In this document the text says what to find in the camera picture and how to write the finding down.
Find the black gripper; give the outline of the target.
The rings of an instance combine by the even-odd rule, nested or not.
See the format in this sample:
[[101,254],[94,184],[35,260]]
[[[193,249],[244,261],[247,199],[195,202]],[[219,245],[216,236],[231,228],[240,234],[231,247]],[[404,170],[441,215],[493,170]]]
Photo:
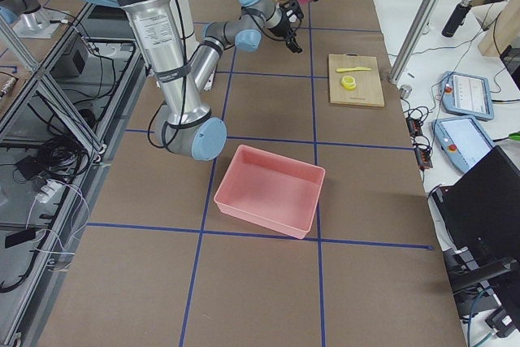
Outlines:
[[299,21],[299,15],[294,10],[276,9],[270,18],[270,32],[280,40],[286,41],[287,48],[294,54],[300,54],[302,48],[296,39],[293,23]]

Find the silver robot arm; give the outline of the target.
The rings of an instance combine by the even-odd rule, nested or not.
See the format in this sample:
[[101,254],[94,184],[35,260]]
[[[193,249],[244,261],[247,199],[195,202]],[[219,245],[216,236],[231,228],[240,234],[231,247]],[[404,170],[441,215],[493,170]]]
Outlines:
[[124,10],[165,98],[155,121],[155,147],[199,161],[216,158],[227,139],[225,123],[200,97],[225,49],[234,46],[251,53],[268,37],[301,52],[295,23],[304,15],[297,0],[239,0],[240,18],[209,24],[193,55],[188,54],[184,30],[188,12],[179,0],[81,1]]

